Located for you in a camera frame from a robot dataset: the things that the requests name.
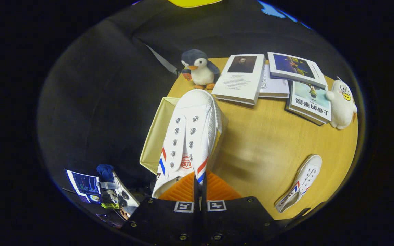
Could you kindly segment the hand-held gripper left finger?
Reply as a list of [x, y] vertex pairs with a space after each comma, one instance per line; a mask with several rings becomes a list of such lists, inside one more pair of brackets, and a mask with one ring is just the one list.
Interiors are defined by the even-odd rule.
[[191, 202], [146, 198], [121, 231], [143, 246], [201, 245], [201, 203], [199, 185], [191, 173], [172, 186], [185, 188]]

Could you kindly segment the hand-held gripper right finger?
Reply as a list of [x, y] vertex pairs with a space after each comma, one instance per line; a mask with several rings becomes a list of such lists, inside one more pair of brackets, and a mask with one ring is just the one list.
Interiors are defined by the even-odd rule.
[[242, 197], [210, 171], [203, 181], [201, 214], [204, 246], [256, 246], [279, 233], [258, 198]]

